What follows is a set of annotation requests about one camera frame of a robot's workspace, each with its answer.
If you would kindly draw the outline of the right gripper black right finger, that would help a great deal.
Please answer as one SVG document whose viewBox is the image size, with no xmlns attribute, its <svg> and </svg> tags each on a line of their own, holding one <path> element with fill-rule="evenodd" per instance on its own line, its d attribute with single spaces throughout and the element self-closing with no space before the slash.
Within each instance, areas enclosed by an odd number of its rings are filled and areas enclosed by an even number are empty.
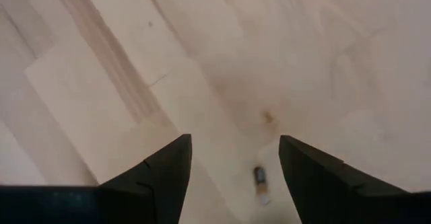
<svg viewBox="0 0 431 224">
<path fill-rule="evenodd" d="M 303 223 L 370 223 L 371 197 L 406 191 L 289 135 L 279 139 L 279 160 Z"/>
</svg>

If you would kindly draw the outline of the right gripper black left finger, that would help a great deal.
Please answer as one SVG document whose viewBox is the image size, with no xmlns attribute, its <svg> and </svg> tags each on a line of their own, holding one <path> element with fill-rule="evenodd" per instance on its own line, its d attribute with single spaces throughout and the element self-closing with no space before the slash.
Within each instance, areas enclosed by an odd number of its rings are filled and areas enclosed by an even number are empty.
<svg viewBox="0 0 431 224">
<path fill-rule="evenodd" d="M 189 185 L 192 138 L 181 135 L 103 183 L 100 223 L 178 223 Z"/>
</svg>

